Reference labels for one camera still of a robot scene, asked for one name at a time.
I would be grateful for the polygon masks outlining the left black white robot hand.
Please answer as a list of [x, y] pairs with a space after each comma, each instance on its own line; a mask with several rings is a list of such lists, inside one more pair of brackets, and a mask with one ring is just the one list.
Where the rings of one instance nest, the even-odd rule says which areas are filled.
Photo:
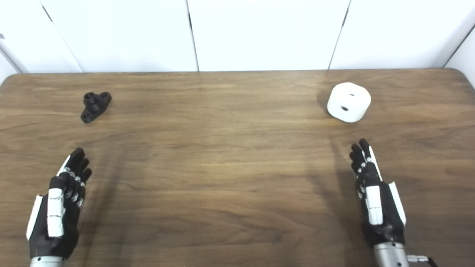
[[37, 195], [29, 217], [26, 238], [31, 267], [63, 267], [79, 240], [79, 217], [86, 183], [92, 174], [82, 148], [76, 148]]

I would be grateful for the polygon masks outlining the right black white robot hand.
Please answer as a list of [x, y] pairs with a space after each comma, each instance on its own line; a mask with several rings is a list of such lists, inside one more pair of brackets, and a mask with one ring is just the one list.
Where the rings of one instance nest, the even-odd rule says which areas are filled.
[[366, 139], [352, 144], [349, 156], [366, 241], [370, 246], [386, 242], [405, 244], [406, 215], [395, 182], [383, 181], [373, 148]]

